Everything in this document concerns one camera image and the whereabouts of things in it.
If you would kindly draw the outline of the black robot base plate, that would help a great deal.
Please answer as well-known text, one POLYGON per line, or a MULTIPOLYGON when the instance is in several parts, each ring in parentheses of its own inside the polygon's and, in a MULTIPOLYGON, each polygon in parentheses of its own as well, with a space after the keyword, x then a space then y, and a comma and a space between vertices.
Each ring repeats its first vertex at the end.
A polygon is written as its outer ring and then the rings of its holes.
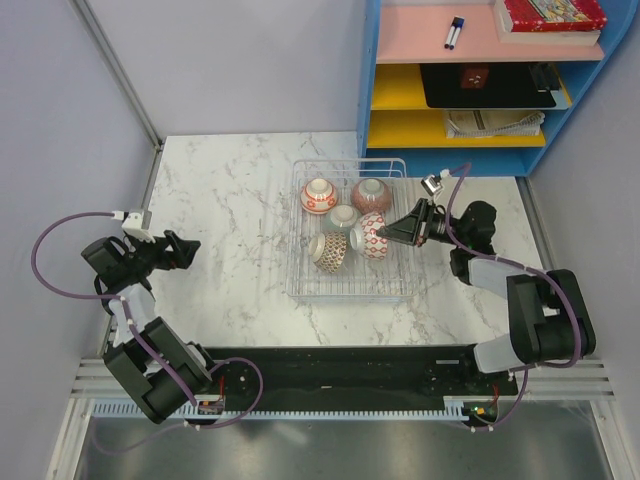
POLYGON ((208 347, 208 394, 223 393, 227 412, 256 408, 409 409, 448 396, 492 398, 518 392, 507 373, 478 370, 467 346, 208 347))

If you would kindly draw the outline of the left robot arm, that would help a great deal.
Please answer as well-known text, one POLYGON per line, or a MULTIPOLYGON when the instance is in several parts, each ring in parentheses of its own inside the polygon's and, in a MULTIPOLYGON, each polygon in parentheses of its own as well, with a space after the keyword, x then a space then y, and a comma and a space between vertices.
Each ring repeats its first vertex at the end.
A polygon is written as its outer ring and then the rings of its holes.
POLYGON ((148 277, 156 270, 186 270, 201 247, 166 230, 153 242, 103 237, 82 252, 96 273, 94 288, 117 324, 102 359, 112 376, 144 415, 164 422, 185 403, 208 393, 219 382, 219 369, 193 343, 184 342, 155 312, 148 277))

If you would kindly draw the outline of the pink patterned small bowl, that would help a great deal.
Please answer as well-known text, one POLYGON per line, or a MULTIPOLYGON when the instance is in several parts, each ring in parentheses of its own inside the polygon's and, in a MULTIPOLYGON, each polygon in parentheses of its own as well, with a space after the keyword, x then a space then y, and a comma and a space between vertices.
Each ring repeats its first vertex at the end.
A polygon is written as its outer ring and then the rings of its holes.
POLYGON ((390 187, 377 178, 365 178, 351 190, 351 203, 362 215, 384 213, 391 208, 390 187))

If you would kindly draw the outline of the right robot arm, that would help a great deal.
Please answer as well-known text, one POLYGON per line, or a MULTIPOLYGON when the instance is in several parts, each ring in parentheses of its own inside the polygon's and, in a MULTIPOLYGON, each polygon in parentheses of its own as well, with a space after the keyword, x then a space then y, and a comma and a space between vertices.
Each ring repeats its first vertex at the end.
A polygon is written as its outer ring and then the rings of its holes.
POLYGON ((474 359, 458 368, 467 392, 483 392, 494 373, 529 365, 567 368, 596 347, 595 331, 575 274, 567 269, 531 270, 498 258, 492 245, 496 209, 474 201, 454 218, 427 199, 403 218, 377 230, 389 241, 419 247, 428 240, 454 246, 450 268, 462 283, 507 302, 508 333, 473 347, 474 359))

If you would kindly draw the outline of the pale green ribbed bowl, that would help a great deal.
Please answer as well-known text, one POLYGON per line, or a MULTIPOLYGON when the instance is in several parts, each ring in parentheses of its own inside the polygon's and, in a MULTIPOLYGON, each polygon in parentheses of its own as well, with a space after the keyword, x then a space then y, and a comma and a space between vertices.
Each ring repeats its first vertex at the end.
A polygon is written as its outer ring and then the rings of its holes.
POLYGON ((322 228, 326 232, 338 231, 349 236, 359 215, 359 211, 351 205, 337 205, 325 215, 322 228))

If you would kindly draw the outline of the orange and white bowl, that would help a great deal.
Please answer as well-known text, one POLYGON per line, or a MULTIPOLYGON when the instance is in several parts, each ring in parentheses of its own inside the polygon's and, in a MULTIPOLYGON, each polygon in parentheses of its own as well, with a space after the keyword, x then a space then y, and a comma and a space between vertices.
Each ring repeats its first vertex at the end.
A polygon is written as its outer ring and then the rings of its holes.
POLYGON ((300 193, 302 208, 314 215, 323 215, 339 202, 339 193, 333 183, 324 178, 314 178, 307 182, 300 193))

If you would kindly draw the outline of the blue triangle patterned bowl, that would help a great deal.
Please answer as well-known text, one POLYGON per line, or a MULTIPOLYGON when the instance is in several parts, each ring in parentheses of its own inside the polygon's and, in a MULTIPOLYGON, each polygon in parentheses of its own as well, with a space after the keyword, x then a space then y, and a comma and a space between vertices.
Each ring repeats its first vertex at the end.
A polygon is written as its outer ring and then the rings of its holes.
POLYGON ((385 226, 381 213, 372 212, 361 216, 349 232, 351 248, 365 259, 384 260, 389 251, 388 240, 376 235, 376 231, 385 226))

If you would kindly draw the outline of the brown checkered blue-rimmed bowl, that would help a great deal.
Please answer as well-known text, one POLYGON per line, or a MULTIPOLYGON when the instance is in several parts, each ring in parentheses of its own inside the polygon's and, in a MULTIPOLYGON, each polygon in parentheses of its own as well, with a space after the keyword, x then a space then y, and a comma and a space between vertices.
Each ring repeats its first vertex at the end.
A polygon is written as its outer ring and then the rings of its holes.
POLYGON ((308 255, 312 263, 326 273, 336 273, 343 264, 348 242, 344 233, 318 233, 309 242, 308 255))

